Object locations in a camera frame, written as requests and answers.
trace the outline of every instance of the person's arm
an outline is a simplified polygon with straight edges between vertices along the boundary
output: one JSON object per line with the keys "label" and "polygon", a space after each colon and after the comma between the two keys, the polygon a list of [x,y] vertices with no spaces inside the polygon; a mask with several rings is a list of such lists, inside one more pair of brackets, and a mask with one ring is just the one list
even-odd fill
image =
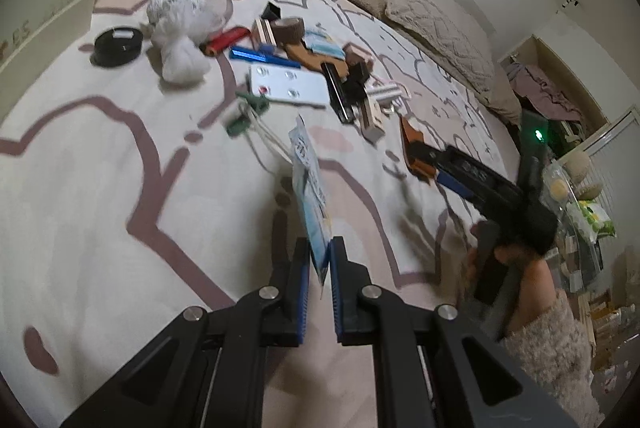
{"label": "person's arm", "polygon": [[591,345],[564,291],[548,310],[501,343],[582,428],[602,422],[604,416],[589,385]]}
{"label": "person's arm", "polygon": [[[506,263],[512,257],[522,258],[522,249],[496,248],[494,255]],[[467,282],[476,278],[476,257],[477,252],[472,249],[467,258]],[[538,257],[533,257],[524,271],[507,334],[501,341],[504,348],[581,428],[600,424],[604,416],[589,385],[591,345],[587,333],[574,319],[564,291],[556,293],[551,271]]]}

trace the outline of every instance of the cartoon print bedsheet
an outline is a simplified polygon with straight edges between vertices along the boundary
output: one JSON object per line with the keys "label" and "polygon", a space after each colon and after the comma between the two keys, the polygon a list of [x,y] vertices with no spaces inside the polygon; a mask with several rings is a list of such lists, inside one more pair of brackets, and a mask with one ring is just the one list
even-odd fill
{"label": "cartoon print bedsheet", "polygon": [[[303,234],[290,167],[257,134],[224,130],[248,64],[212,59],[188,90],[161,81],[148,41],[131,64],[91,65],[95,37],[144,23],[146,1],[97,0],[90,31],[0,128],[0,372],[41,427],[58,426],[184,308],[229,306],[263,285]],[[473,95],[395,31],[346,0],[226,0],[227,26],[250,26],[269,1],[372,51],[374,74],[404,87],[402,111],[429,143],[504,172]],[[275,104],[264,121],[286,140],[298,113],[349,257],[407,302],[454,300],[479,216],[408,173],[398,116],[377,146],[331,110]],[[374,426],[370,350],[335,343],[330,291],[320,299],[312,281],[305,345],[270,364],[264,426]]]}

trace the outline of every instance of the white tissue bundle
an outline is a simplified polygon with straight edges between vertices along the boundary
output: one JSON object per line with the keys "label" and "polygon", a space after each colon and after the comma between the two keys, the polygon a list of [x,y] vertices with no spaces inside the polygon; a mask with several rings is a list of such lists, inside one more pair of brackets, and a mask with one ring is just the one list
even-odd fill
{"label": "white tissue bundle", "polygon": [[160,48],[162,77],[166,82],[188,85],[209,72],[209,60],[198,46],[222,29],[223,8],[207,0],[150,0],[146,6],[154,26],[151,43]]}

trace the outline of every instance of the light blue packet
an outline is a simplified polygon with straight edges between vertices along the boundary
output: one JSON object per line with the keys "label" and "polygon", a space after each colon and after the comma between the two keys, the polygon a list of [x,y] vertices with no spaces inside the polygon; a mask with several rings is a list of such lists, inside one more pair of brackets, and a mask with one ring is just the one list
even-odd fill
{"label": "light blue packet", "polygon": [[298,209],[311,245],[312,261],[320,285],[329,266],[329,241],[332,239],[331,222],[326,212],[326,194],[320,180],[320,167],[302,118],[296,118],[296,127],[289,132],[293,153],[293,190]]}
{"label": "light blue packet", "polygon": [[339,60],[345,58],[341,47],[336,45],[327,33],[319,29],[305,29],[302,41],[305,43],[305,47],[315,54],[324,54]]}

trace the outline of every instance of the person's hand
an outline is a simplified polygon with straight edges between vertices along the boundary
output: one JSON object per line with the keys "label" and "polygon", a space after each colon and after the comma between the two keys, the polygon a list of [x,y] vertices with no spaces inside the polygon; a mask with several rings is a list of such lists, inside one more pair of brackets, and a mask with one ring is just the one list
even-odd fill
{"label": "person's hand", "polygon": [[[473,236],[477,236],[477,224],[471,228]],[[520,281],[518,304],[513,312],[506,332],[510,334],[538,318],[556,301],[556,288],[551,271],[543,258],[532,256],[529,249],[513,244],[495,248],[494,256],[502,264],[509,264],[515,258],[530,258]],[[478,277],[476,259],[478,250],[472,248],[466,258],[466,282],[470,283]]]}

